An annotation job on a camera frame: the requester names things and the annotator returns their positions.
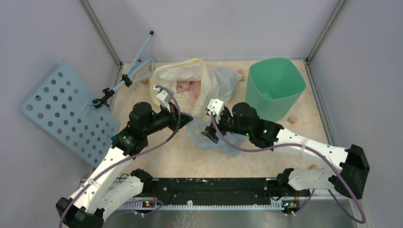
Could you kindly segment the translucent white yellow trash bag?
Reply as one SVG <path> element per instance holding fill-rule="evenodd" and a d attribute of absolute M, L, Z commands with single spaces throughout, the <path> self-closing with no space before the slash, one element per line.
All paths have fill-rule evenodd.
<path fill-rule="evenodd" d="M 182 111 L 200 116 L 212 98 L 228 105 L 242 78 L 235 69 L 194 58 L 156 68 L 149 81 L 150 93 L 152 101 L 159 105 L 154 87 L 166 87 L 174 92 Z"/>

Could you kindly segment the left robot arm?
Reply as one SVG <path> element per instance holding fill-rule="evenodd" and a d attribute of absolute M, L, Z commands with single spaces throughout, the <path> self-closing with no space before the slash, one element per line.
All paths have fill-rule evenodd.
<path fill-rule="evenodd" d="M 149 175 L 144 171 L 139 177 L 130 176 L 113 189 L 110 187 L 118 174 L 136 157 L 167 143 L 163 141 L 146 150 L 149 135 L 165 128 L 176 134 L 193 120 L 190 114 L 180 112 L 171 102 L 160 109 L 160 112 L 154 112 L 147 102 L 138 102 L 133 106 L 127 126 L 111 138 L 111 147 L 95 171 L 70 197 L 60 198 L 56 203 L 61 226 L 100 228 L 131 197 L 147 196 L 152 192 Z"/>

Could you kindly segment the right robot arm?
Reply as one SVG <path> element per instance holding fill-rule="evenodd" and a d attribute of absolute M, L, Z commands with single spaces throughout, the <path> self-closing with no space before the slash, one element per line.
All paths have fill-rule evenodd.
<path fill-rule="evenodd" d="M 229 110 L 220 99 L 211 99 L 206 107 L 210 126 L 202 135 L 214 143 L 223 139 L 227 145 L 244 152 L 267 150 L 287 153 L 318 166 L 314 170 L 287 168 L 277 176 L 279 191 L 291 196 L 297 190 L 334 190 L 360 200 L 370 171 L 362 147 L 337 147 L 320 143 L 292 132 L 284 126 L 261 119 L 255 108 L 240 102 Z"/>

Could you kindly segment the green plastic trash bin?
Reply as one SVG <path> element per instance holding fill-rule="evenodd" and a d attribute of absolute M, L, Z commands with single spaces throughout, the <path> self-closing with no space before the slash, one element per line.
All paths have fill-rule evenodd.
<path fill-rule="evenodd" d="M 286 116 L 306 86 L 291 60 L 262 60 L 249 68 L 245 102 L 256 109 L 261 119 L 277 122 Z"/>

